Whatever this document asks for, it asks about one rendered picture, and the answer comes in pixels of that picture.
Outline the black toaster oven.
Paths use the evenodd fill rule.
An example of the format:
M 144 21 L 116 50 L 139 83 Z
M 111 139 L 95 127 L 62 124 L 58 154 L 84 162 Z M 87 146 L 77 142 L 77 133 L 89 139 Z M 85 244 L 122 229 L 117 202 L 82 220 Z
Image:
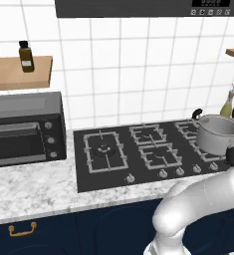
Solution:
M 66 158 L 60 92 L 0 96 L 0 167 Z

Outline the dark olive bottle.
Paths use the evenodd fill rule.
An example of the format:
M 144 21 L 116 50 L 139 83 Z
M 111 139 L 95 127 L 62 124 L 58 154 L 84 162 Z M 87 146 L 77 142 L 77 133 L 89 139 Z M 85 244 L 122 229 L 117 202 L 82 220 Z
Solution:
M 22 70 L 24 73 L 31 73 L 35 71 L 33 55 L 31 48 L 27 41 L 19 42 L 19 57 L 21 61 Z

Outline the black gas hob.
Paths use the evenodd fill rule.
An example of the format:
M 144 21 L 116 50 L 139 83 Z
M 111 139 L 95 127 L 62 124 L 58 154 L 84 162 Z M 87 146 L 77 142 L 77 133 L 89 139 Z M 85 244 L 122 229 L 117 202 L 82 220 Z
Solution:
M 224 172 L 223 156 L 212 155 L 196 144 L 198 123 L 194 120 L 100 127 L 74 132 L 77 187 L 88 192 Z M 210 168 L 215 162 L 218 170 Z M 201 172 L 193 171 L 198 164 Z M 184 170 L 182 176 L 176 169 Z M 164 169 L 167 178 L 159 176 Z M 126 177 L 132 174 L 133 183 Z

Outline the silver cooking pot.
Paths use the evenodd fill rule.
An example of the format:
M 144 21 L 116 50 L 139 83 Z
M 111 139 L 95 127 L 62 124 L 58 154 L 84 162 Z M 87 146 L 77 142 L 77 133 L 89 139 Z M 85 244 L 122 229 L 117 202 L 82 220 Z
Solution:
M 192 119 L 198 123 L 198 147 L 210 154 L 224 155 L 227 148 L 234 146 L 234 119 L 202 112 L 203 109 L 196 109 L 192 113 Z

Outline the black range hood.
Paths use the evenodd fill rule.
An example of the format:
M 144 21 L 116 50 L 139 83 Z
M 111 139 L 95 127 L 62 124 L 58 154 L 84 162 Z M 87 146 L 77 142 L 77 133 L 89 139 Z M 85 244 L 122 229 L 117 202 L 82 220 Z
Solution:
M 58 18 L 234 17 L 234 0 L 55 0 Z

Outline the navy drawer front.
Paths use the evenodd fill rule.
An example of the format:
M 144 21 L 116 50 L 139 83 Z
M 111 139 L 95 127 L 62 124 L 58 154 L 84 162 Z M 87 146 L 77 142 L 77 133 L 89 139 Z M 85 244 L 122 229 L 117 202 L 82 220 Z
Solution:
M 1 224 L 0 255 L 80 255 L 77 230 L 68 214 Z

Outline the navy cupboard door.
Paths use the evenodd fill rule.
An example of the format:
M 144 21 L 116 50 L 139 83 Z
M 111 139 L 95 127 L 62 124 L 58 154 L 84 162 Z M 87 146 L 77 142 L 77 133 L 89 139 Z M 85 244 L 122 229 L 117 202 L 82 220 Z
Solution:
M 78 212 L 82 255 L 143 255 L 155 230 L 152 216 L 160 199 Z

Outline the yellow-green oil bottle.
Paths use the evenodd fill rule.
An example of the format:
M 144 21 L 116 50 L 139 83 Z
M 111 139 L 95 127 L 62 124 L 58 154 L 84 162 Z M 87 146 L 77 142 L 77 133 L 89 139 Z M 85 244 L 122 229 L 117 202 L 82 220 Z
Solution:
M 223 117 L 230 117 L 231 116 L 233 98 L 234 98 L 234 88 L 232 88 L 228 93 L 227 100 L 226 100 L 225 104 L 223 105 L 223 107 L 220 111 L 221 116 L 223 116 Z

